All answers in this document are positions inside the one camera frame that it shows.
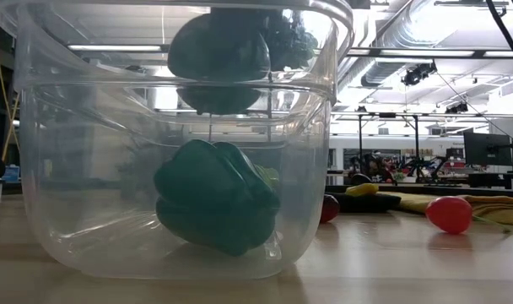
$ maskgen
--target cable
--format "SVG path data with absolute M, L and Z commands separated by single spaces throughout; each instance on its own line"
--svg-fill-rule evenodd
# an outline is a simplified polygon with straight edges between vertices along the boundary
M 440 75 L 440 73 L 436 72 L 437 75 L 439 75 L 439 77 L 445 82 L 445 84 L 450 87 L 450 89 L 459 97 L 461 98 L 468 106 L 470 106 L 479 116 L 481 116 L 483 119 L 485 119 L 489 124 L 491 124 L 493 127 L 497 128 L 499 131 L 501 131 L 504 135 L 507 135 L 509 138 L 511 138 L 511 140 L 513 140 L 513 137 L 511 137 L 511 135 L 509 135 L 508 133 L 506 133 L 503 129 L 501 129 L 499 126 L 497 126 L 494 122 L 491 122 L 490 119 L 488 119 L 487 117 L 485 117 L 482 112 L 476 110 L 475 107 L 473 107 L 473 105 L 471 105 L 465 98 L 463 98 L 461 96 L 461 94 L 457 93 L 457 91 L 455 89 L 453 89 L 453 87 L 451 86 L 451 84 L 449 82 L 446 81 L 446 79 L 444 79 L 444 77 L 442 77 L 442 75 Z
M 2 61 L 0 59 L 0 82 L 2 83 L 3 101 L 5 101 L 5 110 L 7 111 L 7 116 L 8 116 L 8 118 L 11 119 L 11 121 L 9 122 L 9 132 L 8 132 L 8 136 L 6 139 L 6 144 L 5 144 L 5 147 L 3 148 L 3 154 L 2 154 L 2 160 L 5 162 L 5 158 L 7 157 L 7 146 L 8 146 L 9 139 L 11 138 L 11 135 L 14 136 L 14 141 L 17 144 L 17 149 L 19 150 L 19 153 L 20 153 L 20 145 L 19 145 L 19 139 L 17 138 L 17 135 L 16 135 L 16 133 L 14 131 L 14 127 L 13 127 L 13 119 L 16 116 L 18 99 L 14 104 L 13 115 L 11 115 L 11 106 L 9 105 L 7 91 L 5 90 L 5 82 L 3 81 L 3 71 L 2 71 L 1 62 Z
M 502 22 L 502 18 L 500 17 L 499 13 L 496 11 L 496 8 L 494 7 L 493 0 L 487 0 L 487 6 L 489 7 L 489 11 L 491 12 L 491 15 L 493 15 L 494 22 L 496 22 L 496 24 L 499 26 L 499 29 L 502 32 L 502 35 L 506 39 L 506 42 L 508 42 L 508 45 L 510 46 L 511 51 L 513 52 L 513 38 L 511 37 L 508 29 L 506 29 L 504 22 Z

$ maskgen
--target green bell pepper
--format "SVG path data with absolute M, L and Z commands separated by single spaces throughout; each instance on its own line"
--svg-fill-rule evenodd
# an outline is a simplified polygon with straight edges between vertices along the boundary
M 240 256 L 273 232 L 278 196 L 233 144 L 188 142 L 154 184 L 159 221 L 188 242 Z

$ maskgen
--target pepper stem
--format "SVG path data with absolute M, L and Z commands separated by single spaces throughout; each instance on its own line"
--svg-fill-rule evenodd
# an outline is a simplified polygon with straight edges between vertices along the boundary
M 473 217 L 475 220 L 479 220 L 479 221 L 482 221 L 482 222 L 487 223 L 487 224 L 491 224 L 491 225 L 497 225 L 497 226 L 499 226 L 500 228 L 502 228 L 502 232 L 503 232 L 503 233 L 511 233 L 511 229 L 510 229 L 510 228 L 508 228 L 508 226 L 506 226 L 506 225 L 502 225 L 502 224 L 497 223 L 497 222 L 495 222 L 495 221 L 487 220 L 487 219 L 485 219 L 485 218 L 483 218 L 483 217 L 476 216 L 476 215 L 473 215 L 472 217 Z

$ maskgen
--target fluorescent light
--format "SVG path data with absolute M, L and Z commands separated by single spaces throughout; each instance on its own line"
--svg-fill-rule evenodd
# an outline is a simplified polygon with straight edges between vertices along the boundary
M 369 55 L 369 50 L 366 50 L 366 49 L 350 49 L 350 51 L 348 51 L 348 54 L 350 56 L 353 56 L 353 55 Z
M 376 58 L 376 61 L 391 63 L 433 63 L 432 59 L 422 58 Z
M 384 56 L 425 56 L 425 57 L 470 57 L 474 51 L 450 51 L 450 50 L 382 50 Z
M 513 58 L 513 52 L 512 51 L 490 51 L 485 52 L 484 57 L 509 57 Z
M 158 52 L 161 46 L 68 46 L 72 51 L 104 51 L 104 52 Z

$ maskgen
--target container rim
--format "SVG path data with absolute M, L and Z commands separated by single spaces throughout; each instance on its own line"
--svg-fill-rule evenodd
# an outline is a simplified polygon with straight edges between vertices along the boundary
M 340 22 L 347 29 L 340 41 L 338 62 L 354 43 L 353 12 L 346 0 L 0 0 L 0 26 L 11 36 L 17 36 L 17 7 L 33 3 L 112 4 L 112 5 L 172 5 L 223 8 L 280 8 L 314 11 Z

